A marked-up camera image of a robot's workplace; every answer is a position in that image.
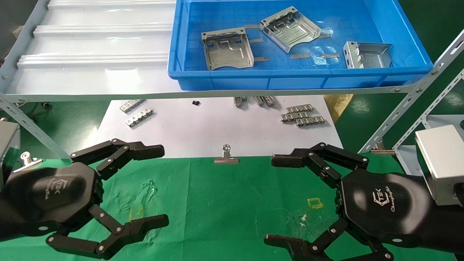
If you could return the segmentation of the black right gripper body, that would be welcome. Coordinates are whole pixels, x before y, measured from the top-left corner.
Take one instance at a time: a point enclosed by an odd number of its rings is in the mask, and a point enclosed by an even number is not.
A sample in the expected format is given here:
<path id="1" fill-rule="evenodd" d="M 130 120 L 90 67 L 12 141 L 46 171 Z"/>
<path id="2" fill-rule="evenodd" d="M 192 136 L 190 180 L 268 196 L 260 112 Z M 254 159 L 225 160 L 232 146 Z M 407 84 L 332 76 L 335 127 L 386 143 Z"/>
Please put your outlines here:
<path id="1" fill-rule="evenodd" d="M 341 216 L 347 232 L 400 247 L 432 247 L 439 239 L 432 212 L 436 203 L 422 177 L 355 170 L 340 182 Z"/>

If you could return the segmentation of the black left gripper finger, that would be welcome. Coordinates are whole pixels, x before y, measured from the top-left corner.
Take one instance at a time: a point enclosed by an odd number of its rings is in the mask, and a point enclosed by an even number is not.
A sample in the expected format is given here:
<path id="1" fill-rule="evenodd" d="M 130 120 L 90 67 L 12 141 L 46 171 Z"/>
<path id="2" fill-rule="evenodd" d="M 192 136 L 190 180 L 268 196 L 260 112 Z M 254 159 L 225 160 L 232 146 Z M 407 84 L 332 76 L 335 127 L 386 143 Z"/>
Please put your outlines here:
<path id="1" fill-rule="evenodd" d="M 105 240 L 98 243 L 73 238 L 68 236 L 68 230 L 63 230 L 49 236 L 47 244 L 65 254 L 110 260 L 126 245 L 143 241 L 150 230 L 169 225 L 169 217 L 166 214 L 136 219 L 121 225 L 96 204 L 89 208 L 88 213 L 110 232 Z"/>
<path id="2" fill-rule="evenodd" d="M 100 180 L 108 180 L 131 160 L 161 158 L 165 155 L 162 145 L 146 146 L 141 141 L 125 142 L 114 138 L 83 150 L 71 153 L 72 162 L 91 165 L 101 161 L 96 167 Z"/>

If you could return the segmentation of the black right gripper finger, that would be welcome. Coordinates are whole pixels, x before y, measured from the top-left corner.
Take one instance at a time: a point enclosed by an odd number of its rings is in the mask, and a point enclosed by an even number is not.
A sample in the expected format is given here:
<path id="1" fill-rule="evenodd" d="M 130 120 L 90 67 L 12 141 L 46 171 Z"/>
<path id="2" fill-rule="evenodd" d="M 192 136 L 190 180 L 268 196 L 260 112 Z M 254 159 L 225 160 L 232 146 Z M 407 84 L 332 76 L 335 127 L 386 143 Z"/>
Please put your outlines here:
<path id="1" fill-rule="evenodd" d="M 325 250 L 348 228 L 350 228 L 350 223 L 344 218 L 340 218 L 314 242 L 267 233 L 264 237 L 264 243 L 273 247 L 285 248 L 292 261 L 332 261 L 333 259 L 325 253 Z M 393 261 L 393 254 L 379 240 L 368 240 L 368 246 L 371 249 L 370 254 L 351 257 L 345 261 Z"/>
<path id="2" fill-rule="evenodd" d="M 274 167 L 308 167 L 315 175 L 332 189 L 338 189 L 341 174 L 329 162 L 348 170 L 367 169 L 369 160 L 361 155 L 323 142 L 309 148 L 295 148 L 289 155 L 272 155 Z"/>

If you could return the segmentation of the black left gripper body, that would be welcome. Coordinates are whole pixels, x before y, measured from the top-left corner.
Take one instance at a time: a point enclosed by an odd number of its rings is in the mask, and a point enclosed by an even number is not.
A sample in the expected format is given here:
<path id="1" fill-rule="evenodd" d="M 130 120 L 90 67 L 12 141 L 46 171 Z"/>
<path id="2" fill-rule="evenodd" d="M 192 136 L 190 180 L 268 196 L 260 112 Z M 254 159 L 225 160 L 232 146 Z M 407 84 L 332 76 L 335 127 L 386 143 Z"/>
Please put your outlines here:
<path id="1" fill-rule="evenodd" d="M 4 236 L 76 232 L 92 219 L 88 210 L 103 192 L 96 171 L 81 162 L 14 173 L 4 185 Z"/>

